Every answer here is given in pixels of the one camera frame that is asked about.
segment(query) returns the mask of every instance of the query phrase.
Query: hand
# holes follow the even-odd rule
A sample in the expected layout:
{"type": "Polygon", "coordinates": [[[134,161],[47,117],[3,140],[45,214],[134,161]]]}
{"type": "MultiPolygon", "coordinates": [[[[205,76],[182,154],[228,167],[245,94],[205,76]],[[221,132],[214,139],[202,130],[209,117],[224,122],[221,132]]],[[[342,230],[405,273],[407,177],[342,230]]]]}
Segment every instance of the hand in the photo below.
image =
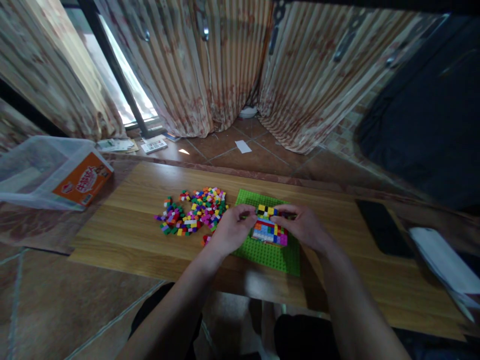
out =
{"type": "Polygon", "coordinates": [[[237,250],[257,222],[255,211],[255,206],[247,204],[229,208],[205,248],[216,250],[223,257],[237,250]]]}
{"type": "Polygon", "coordinates": [[[298,241],[321,255],[325,256],[327,251],[336,244],[317,215],[309,207],[282,204],[275,206],[275,209],[279,212],[296,214],[295,220],[288,220],[282,216],[272,216],[270,220],[287,229],[298,241]]]}

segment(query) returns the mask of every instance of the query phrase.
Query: clear plastic box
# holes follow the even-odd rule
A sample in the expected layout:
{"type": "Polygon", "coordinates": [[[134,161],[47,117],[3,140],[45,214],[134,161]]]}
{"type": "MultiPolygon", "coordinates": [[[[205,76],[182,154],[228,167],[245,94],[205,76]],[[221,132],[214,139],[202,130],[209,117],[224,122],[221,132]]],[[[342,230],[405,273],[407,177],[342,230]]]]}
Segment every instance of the clear plastic box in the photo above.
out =
{"type": "Polygon", "coordinates": [[[0,157],[0,201],[36,209],[83,211],[113,171],[93,141],[33,136],[0,157]],[[87,158],[102,164],[90,166],[89,178],[81,169],[88,165],[87,158]],[[92,172],[98,168],[103,169],[103,176],[92,172]],[[82,193],[77,197],[83,196],[81,203],[68,198],[75,192],[75,186],[81,186],[79,182],[75,185],[75,175],[80,180],[90,180],[90,188],[79,188],[82,193]],[[60,191],[59,185],[70,178],[74,184],[60,191]]]}

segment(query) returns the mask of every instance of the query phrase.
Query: black smartphone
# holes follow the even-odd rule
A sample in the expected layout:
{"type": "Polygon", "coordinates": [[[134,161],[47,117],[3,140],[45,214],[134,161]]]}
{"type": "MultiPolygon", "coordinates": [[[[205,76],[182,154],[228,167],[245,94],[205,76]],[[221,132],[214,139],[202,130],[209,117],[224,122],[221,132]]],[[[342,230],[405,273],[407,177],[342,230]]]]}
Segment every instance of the black smartphone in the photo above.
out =
{"type": "Polygon", "coordinates": [[[376,246],[386,255],[413,259],[414,252],[400,233],[387,208],[374,201],[355,200],[376,246]]]}

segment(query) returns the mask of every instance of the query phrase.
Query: green baseplate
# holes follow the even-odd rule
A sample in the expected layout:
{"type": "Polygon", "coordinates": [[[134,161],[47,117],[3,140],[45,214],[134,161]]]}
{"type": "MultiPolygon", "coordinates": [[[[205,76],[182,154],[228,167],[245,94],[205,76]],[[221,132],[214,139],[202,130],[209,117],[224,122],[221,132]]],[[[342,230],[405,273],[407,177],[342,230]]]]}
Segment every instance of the green baseplate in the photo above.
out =
{"type": "MultiPolygon", "coordinates": [[[[288,204],[273,197],[263,196],[255,192],[240,189],[235,205],[248,204],[258,207],[260,204],[274,207],[288,204]]],[[[300,245],[296,238],[288,234],[288,245],[280,248],[252,239],[250,234],[242,246],[232,254],[240,258],[262,264],[287,274],[300,276],[300,245]]]]}

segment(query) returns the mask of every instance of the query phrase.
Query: orange label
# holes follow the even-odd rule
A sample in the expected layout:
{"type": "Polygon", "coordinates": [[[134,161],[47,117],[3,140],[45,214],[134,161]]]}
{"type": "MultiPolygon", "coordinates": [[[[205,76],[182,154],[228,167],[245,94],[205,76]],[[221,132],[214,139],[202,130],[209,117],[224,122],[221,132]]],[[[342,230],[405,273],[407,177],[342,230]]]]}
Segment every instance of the orange label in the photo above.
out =
{"type": "Polygon", "coordinates": [[[110,169],[91,152],[65,180],[58,184],[53,193],[87,206],[111,175],[110,169]]]}

